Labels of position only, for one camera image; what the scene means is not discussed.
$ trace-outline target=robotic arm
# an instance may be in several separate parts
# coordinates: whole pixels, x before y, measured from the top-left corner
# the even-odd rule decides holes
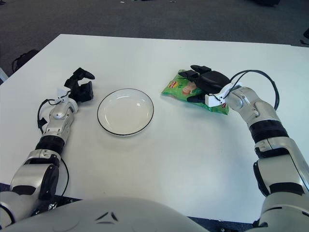
[[[274,107],[261,100],[252,89],[231,82],[219,72],[205,66],[191,68],[195,71],[179,74],[194,81],[206,94],[193,96],[188,101],[204,102],[210,107],[226,102],[240,114],[251,132],[259,157],[253,170],[259,189],[266,196],[256,226],[267,227],[265,231],[289,231],[285,222],[290,222],[292,231],[308,229],[309,167]]]
[[[94,79],[94,76],[79,68],[66,81],[64,89],[58,90],[55,107],[39,143],[14,175],[10,191],[0,193],[2,228],[29,217],[39,204],[54,196],[61,153],[69,136],[73,114],[78,110],[77,102],[93,98],[91,82],[78,85],[83,78]],[[42,119],[38,120],[42,127],[44,123],[40,122]]]

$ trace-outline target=snack bag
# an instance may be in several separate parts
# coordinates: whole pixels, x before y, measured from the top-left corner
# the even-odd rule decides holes
[[[174,77],[173,80],[171,80],[166,86],[166,88],[162,91],[163,95],[175,97],[176,99],[187,101],[188,97],[198,95],[202,93],[203,91],[196,87],[194,82],[189,81],[188,79],[178,75]],[[192,103],[195,105],[199,105],[210,112],[216,112],[221,114],[228,114],[228,105],[226,103],[223,103],[222,105],[218,105],[215,107],[208,107],[207,105],[203,103]]]

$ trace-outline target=black bag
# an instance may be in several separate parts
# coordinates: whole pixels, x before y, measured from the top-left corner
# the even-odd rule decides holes
[[[22,54],[20,57],[16,58],[12,62],[12,71],[16,72],[18,69],[20,69],[24,64],[26,64],[32,57],[34,57],[36,54],[38,54],[38,50],[31,50],[27,53]]]

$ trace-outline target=gray carpet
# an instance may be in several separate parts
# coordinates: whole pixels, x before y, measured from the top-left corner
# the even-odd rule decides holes
[[[253,0],[6,0],[0,6],[0,67],[58,34],[239,41],[301,46],[308,0],[266,7]]]

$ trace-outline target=black cable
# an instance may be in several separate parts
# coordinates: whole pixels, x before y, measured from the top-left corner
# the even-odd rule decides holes
[[[68,167],[67,167],[65,161],[64,161],[62,158],[61,158],[61,161],[63,162],[63,164],[64,164],[64,166],[65,166],[65,168],[66,168],[66,170],[67,170],[67,175],[68,175],[66,187],[64,188],[63,193],[61,194],[61,198],[62,198],[63,195],[64,195],[64,193],[65,193],[66,190],[67,190],[67,187],[68,187],[68,184],[69,184],[70,175],[69,175],[69,170],[68,170]]]
[[[229,90],[229,92],[226,94],[226,96],[224,97],[224,98],[226,98],[229,94],[230,94],[230,92],[233,90],[233,88],[236,86],[236,84],[238,83],[238,81],[245,75],[245,74],[247,74],[247,73],[250,73],[250,72],[252,72],[252,73],[259,73],[259,74],[261,74],[261,75],[263,75],[264,77],[266,77],[270,82],[271,82],[271,84],[272,84],[272,86],[273,86],[273,88],[274,88],[274,91],[275,91],[275,105],[274,105],[274,108],[275,108],[275,110],[277,110],[277,108],[278,108],[278,106],[279,106],[279,102],[280,102],[280,96],[279,96],[279,92],[278,92],[278,89],[277,89],[277,86],[276,86],[276,84],[275,84],[275,82],[270,78],[270,76],[268,76],[265,72],[263,72],[263,71],[260,71],[260,70],[244,70],[244,71],[241,71],[241,72],[239,72],[239,73],[237,73],[237,74],[235,74],[232,78],[231,78],[231,81],[235,78],[235,77],[237,77],[238,75],[240,75],[240,74],[242,74],[239,78],[238,78],[238,80],[235,82],[235,84],[233,85],[233,87]]]
[[[216,95],[210,94],[209,96],[214,96],[215,99],[217,99],[218,101],[220,101],[220,99],[217,98]]]
[[[63,95],[63,96],[61,96],[60,98],[66,97],[69,93],[71,93],[70,90],[67,92],[66,95]],[[40,120],[40,111],[41,111],[42,106],[43,106],[45,103],[47,103],[47,102],[48,102],[50,105],[58,105],[58,104],[61,102],[61,101],[59,101],[59,102],[57,102],[57,103],[55,103],[55,104],[52,104],[52,103],[50,103],[50,101],[55,101],[55,99],[45,99],[45,100],[40,104],[40,107],[39,107],[39,110],[38,110],[37,122],[38,122],[38,128],[40,129],[40,131],[41,131],[42,134],[44,133],[44,131],[43,131],[43,129],[42,129],[42,127],[43,127],[44,124],[42,125],[41,120]]]

